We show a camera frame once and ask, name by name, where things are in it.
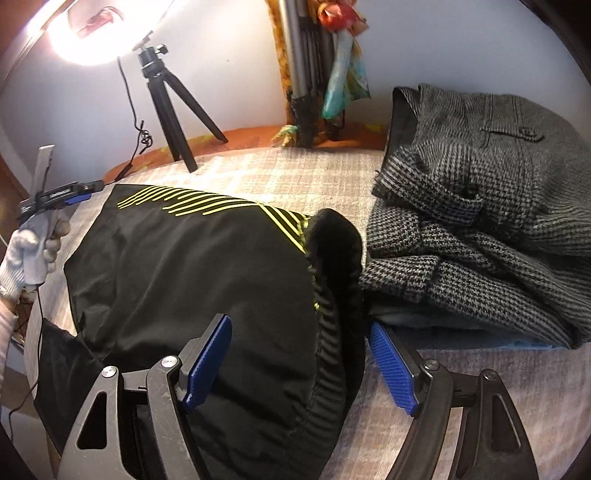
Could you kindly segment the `white gloved left hand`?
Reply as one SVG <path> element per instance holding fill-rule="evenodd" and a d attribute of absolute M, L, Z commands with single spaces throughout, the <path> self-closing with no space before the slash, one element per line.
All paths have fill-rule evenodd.
<path fill-rule="evenodd" d="M 1 301 L 14 305 L 26 286 L 42 284 L 46 276 L 55 269 L 55 261 L 61 249 L 61 240 L 70 232 L 69 220 L 59 215 L 53 230 L 40 238 L 33 230 L 16 230 L 8 243 L 1 263 Z M 39 261 L 41 273 L 38 279 L 27 274 L 27 263 Z"/>

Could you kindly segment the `left forearm white sleeve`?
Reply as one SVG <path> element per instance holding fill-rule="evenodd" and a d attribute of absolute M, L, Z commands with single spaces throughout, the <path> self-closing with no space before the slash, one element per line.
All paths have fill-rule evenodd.
<path fill-rule="evenodd" d="M 1 297 L 1 318 L 0 318 L 0 390 L 3 389 L 6 361 L 10 339 L 17 320 L 15 304 L 5 297 Z"/>

